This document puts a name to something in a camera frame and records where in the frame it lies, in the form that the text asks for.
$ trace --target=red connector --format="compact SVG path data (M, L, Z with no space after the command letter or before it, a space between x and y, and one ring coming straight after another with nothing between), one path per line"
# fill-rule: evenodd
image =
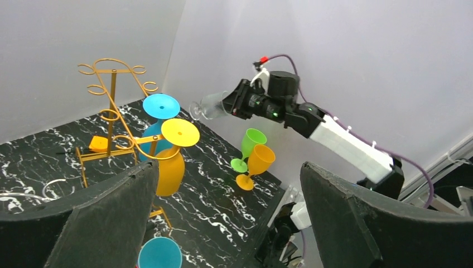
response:
M259 62L260 62L261 64L264 64L264 63L268 62L268 60L269 60L268 57L264 56L264 57L262 57L261 59L259 59Z

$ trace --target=plastic wine glass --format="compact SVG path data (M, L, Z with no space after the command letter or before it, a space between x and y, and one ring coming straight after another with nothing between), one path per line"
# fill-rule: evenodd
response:
M242 140L242 158L241 159L232 159L230 162L231 167L240 173L245 173L248 171L247 163L244 160L250 156L253 151L253 148L256 144L266 144L268 139L263 132L255 129L247 129L245 136Z
M271 148L266 145L257 144L248 158L248 175L238 175L236 177L236 184L243 190L253 190L254 182L251 176L265 172L275 160L276 155Z
M143 101L143 110L151 117L157 119L157 122L150 125L143 132L142 137L154 136L161 134L161 127L165 120L175 117L179 114L181 106L177 100L169 95L160 93L153 94ZM149 155L159 154L161 151L170 149L172 143L167 140L160 140L155 147L154 151L151 151L151 142L143 143L140 145L141 150ZM140 161L145 161L148 158L142 153L138 155Z
M194 120L214 119L227 116L229 113L225 110L223 99L229 94L228 91L210 94L203 97L200 103L192 102L189 106L189 114Z

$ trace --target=black marble floor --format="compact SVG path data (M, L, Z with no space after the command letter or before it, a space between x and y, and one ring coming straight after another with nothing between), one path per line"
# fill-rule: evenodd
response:
M155 122L141 105L137 101L120 108L136 137ZM191 121L184 111L178 117ZM115 125L115 135L126 134L120 123ZM269 173L254 177L251 192L239 189L234 180L237 173L230 167L230 160L241 156L239 150L201 123L195 125L201 140L182 151L186 173L180 190L155 201L164 208L173 228L158 216L151 219L157 223L154 236L169 236L181 246L183 268L242 267L238 263L253 251L254 237L267 224L283 190ZM67 182L53 185L47 191L50 197L70 194L72 186L80 190L78 159L75 154L58 153L76 146L87 148L93 135L106 133L106 123L94 115L0 145L0 192L41 195L48 181L62 178ZM86 175L89 184L94 184L133 165L131 155L90 161L85 164ZM0 211L20 213L35 204L32 199L0 197Z

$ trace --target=gray wall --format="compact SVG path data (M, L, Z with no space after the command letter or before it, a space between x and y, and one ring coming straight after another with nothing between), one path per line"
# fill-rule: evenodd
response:
M164 91L183 107L233 90L261 56L293 56L307 99L363 136L421 165L473 131L471 1L187 1ZM285 60L267 65L291 70ZM276 152L271 172L297 185L304 161L350 181L362 175L292 130L260 118L206 124L239 146L248 127ZM404 169L407 178L418 174ZM308 267L318 267L313 234Z
M87 92L98 81L79 74L79 63L118 58L144 65L141 81L161 86L184 5L185 0L0 1L0 143L108 106L105 96ZM117 103L140 98L132 77L119 75Z

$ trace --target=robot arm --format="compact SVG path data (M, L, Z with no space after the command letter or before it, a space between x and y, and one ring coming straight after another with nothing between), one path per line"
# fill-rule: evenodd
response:
M254 65L258 71L256 76L251 81L242 79L223 100L227 112L241 119L256 115L284 123L284 128L290 127L327 147L363 172L366 179L361 185L378 192L387 188L380 188L387 179L396 181L390 182L391 189L382 194L398 197L404 183L400 161L360 141L313 103L296 103L298 76L285 71L269 72L262 61Z
M266 61L254 63L256 76L251 81L242 79L223 99L225 110L241 119L256 115L284 123L284 128L327 147L362 171L366 178L359 185L397 199L404 183L400 160L360 141L313 103L296 103L299 77L285 71L270 72L263 66ZM284 205L260 248L263 266L275 267L272 260L279 259L292 234L310 226L305 202Z

